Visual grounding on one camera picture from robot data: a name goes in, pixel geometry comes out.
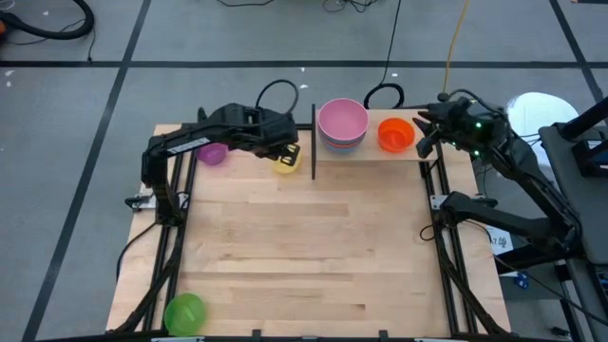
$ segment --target wooden tabletop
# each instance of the wooden tabletop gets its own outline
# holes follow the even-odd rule
[[[155,134],[179,127],[158,125]],[[299,136],[303,160],[292,175],[240,151],[222,165],[198,165],[178,294],[207,303],[199,333],[449,336],[434,242],[419,238],[430,219],[418,162],[319,161],[311,180],[310,132]],[[444,154],[451,189],[476,194],[468,155],[449,146]],[[129,238],[153,219],[152,211],[136,214]],[[160,230],[126,253],[109,329],[146,292]],[[486,234],[463,224],[460,236],[471,290],[508,329]],[[157,309],[157,328],[161,316]],[[465,327],[462,314],[459,320]]]

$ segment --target black metal frame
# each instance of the black metal frame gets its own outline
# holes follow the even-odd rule
[[[313,179],[315,174],[315,165],[316,165],[316,140],[315,140],[315,106],[312,106],[313,120],[311,124],[298,124],[297,128],[299,130],[311,130],[311,149],[312,149],[312,172]],[[430,213],[431,222],[433,225],[433,231],[436,237],[435,246],[437,249],[438,255],[446,252],[445,242],[442,238],[443,227],[440,225],[439,220],[433,215],[431,206],[430,206],[430,196],[435,194],[435,188],[433,184],[433,176],[432,169],[437,167],[439,183],[441,187],[441,192],[446,195],[449,193],[449,183],[447,179],[447,171],[446,165],[443,158],[443,152],[441,150],[441,146],[437,147],[437,161],[433,164],[429,164],[427,161],[420,162],[420,171],[421,177],[425,181],[426,190],[427,190],[427,200],[428,200],[428,208]],[[195,153],[191,153],[188,173],[186,177],[185,184],[185,193],[188,194],[189,198],[193,196],[192,191],[194,188],[194,176],[196,172],[197,159]],[[176,162],[174,164],[173,176],[171,180],[172,188],[178,189],[179,179],[181,174],[182,160],[180,157],[176,157]],[[187,217],[189,212],[190,205],[186,206],[183,211],[185,214],[185,219],[183,224],[177,227],[177,234],[175,239],[174,249],[177,249],[179,253],[179,258],[177,259],[176,266],[174,267],[171,276],[168,278],[168,287],[167,287],[167,295],[165,300],[165,306],[167,303],[175,296],[177,290],[177,282],[180,273],[180,263],[181,263],[181,251],[183,248],[183,242],[185,239],[185,230],[187,224]],[[169,241],[170,228],[163,227],[161,232],[161,237],[159,240],[159,248],[157,251],[157,256],[154,265],[154,274],[152,276],[153,282],[155,279],[160,277],[160,272],[162,269],[162,265],[164,263],[164,257],[166,256],[167,244]],[[453,259],[456,265],[456,269],[452,270],[457,271],[456,275],[460,278],[459,282],[455,282],[456,286],[462,291],[463,286],[467,287],[468,283],[466,280],[466,266],[465,260],[463,257],[462,246],[460,243],[460,238],[458,236],[458,231],[454,229],[449,230],[451,248],[453,251]],[[446,301],[446,313],[447,313],[447,323],[450,330],[451,337],[440,337],[438,339],[443,340],[467,340],[467,341],[491,341],[491,342],[553,342],[553,340],[546,339],[536,339],[536,338],[523,338],[516,336],[505,336],[499,334],[479,334],[476,326],[476,316],[472,310],[472,307],[477,305],[479,308],[479,302],[469,303],[466,299],[472,295],[471,292],[469,294],[463,294],[463,305],[465,309],[465,318],[466,325],[468,328],[468,332],[460,332],[458,326],[458,315],[456,312],[456,306],[454,302],[454,295],[452,292],[452,280],[450,280],[450,274],[441,265],[440,258],[440,275],[443,286],[444,298]],[[168,332],[166,328],[163,326],[160,330],[151,330],[151,324],[154,318],[154,311],[156,309],[157,302],[156,300],[152,301],[150,307],[148,307],[146,316],[144,318],[144,324],[142,326],[141,332],[111,332],[102,335],[91,335],[91,336],[79,336],[79,337],[69,337],[69,338],[59,338],[59,339],[50,339],[50,340],[38,340],[39,342],[89,342],[89,341],[112,341],[112,342],[121,342],[121,341],[145,341],[149,342],[152,338],[159,337],[168,337]],[[205,341],[216,341],[216,342],[295,342],[295,341],[315,341],[315,342],[414,342],[420,340],[420,338],[410,338],[410,337],[389,337],[389,333],[387,331],[379,331],[378,337],[316,337],[316,336],[293,336],[293,337],[266,337],[261,335],[260,330],[253,330],[251,336],[204,336]]]

